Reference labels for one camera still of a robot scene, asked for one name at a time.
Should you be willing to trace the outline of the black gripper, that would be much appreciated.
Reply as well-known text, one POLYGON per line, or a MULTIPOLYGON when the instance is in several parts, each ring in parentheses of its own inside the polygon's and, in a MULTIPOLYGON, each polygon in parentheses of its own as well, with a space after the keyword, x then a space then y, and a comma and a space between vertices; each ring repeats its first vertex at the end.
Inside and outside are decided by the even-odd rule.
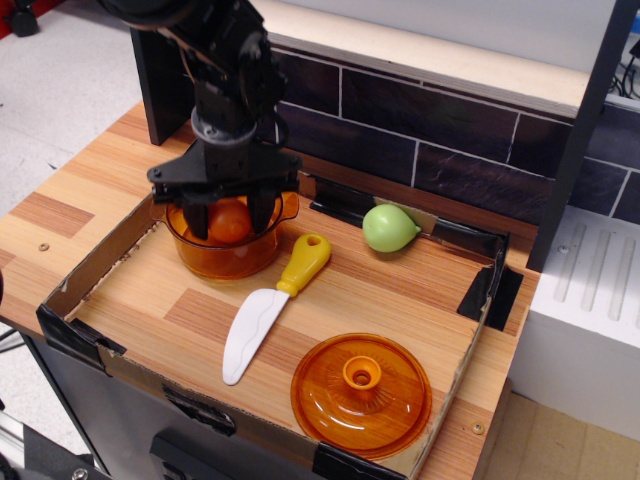
POLYGON ((267 230, 278 195, 299 188, 302 160, 258 135, 260 118, 228 119, 191 113, 194 142, 173 160, 150 168, 147 179, 157 203, 182 203, 191 233, 208 238, 207 203, 248 196, 255 234, 267 230))

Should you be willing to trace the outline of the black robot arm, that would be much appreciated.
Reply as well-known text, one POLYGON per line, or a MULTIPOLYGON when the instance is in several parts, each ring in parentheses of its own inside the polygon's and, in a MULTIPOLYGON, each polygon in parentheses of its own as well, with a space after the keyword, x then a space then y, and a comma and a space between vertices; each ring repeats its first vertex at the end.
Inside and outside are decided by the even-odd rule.
POLYGON ((137 31, 177 45, 195 94, 194 142, 147 172, 153 199, 181 208, 191 232, 209 238, 209 213, 243 196, 257 235, 276 200, 298 189, 300 158, 283 152, 286 122, 276 111, 287 79, 271 50, 264 19, 248 1, 105 1, 137 31))

